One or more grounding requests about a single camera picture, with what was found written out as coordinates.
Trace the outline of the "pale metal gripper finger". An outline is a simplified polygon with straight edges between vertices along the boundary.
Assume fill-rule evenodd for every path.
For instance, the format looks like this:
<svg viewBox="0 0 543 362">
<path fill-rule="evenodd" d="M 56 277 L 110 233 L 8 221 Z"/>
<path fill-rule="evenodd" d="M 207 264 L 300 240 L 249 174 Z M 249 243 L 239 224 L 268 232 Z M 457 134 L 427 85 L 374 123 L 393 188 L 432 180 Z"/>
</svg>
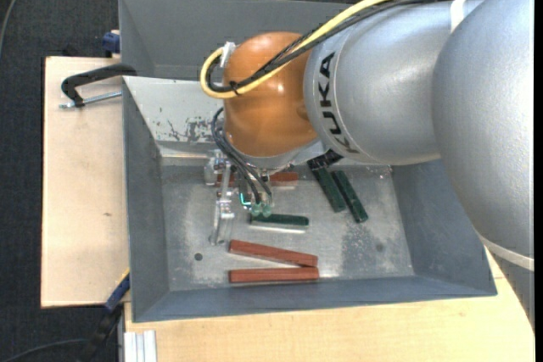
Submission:
<svg viewBox="0 0 543 362">
<path fill-rule="evenodd" d="M 223 244 L 230 239 L 234 221 L 235 212 L 232 210 L 231 201 L 218 199 L 212 221 L 212 232 L 209 237 L 212 246 Z"/>
<path fill-rule="evenodd" d="M 204 165 L 204 184 L 212 187 L 221 183 L 229 160 L 224 153 L 211 153 Z"/>
</svg>

